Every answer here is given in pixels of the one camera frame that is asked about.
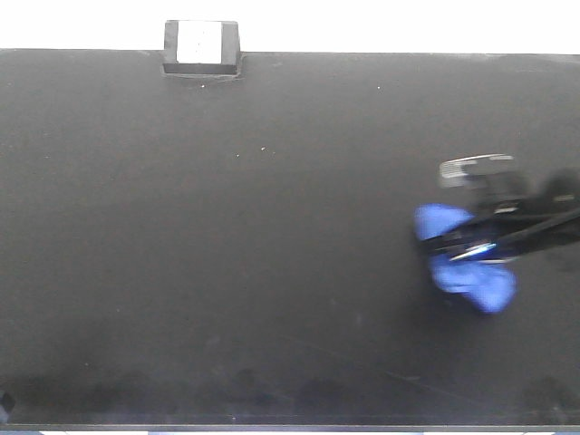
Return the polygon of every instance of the black mat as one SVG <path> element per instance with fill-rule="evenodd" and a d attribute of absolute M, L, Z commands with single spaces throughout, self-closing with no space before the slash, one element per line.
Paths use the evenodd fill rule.
<path fill-rule="evenodd" d="M 486 317 L 411 233 L 443 160 L 580 166 L 580 58 L 0 52 L 13 423 L 580 422 L 578 246 Z"/>

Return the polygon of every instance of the blue towel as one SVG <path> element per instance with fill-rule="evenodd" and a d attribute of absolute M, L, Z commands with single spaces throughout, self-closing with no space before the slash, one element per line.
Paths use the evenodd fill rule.
<path fill-rule="evenodd" d="M 445 204 L 425 204 L 415 212 L 415 227 L 420 240 L 439 236 L 471 219 L 463 208 Z M 474 260 L 450 261 L 442 254 L 429 259 L 433 281 L 447 293 L 460 293 L 483 313 L 498 313 L 516 292 L 516 277 L 503 265 Z"/>

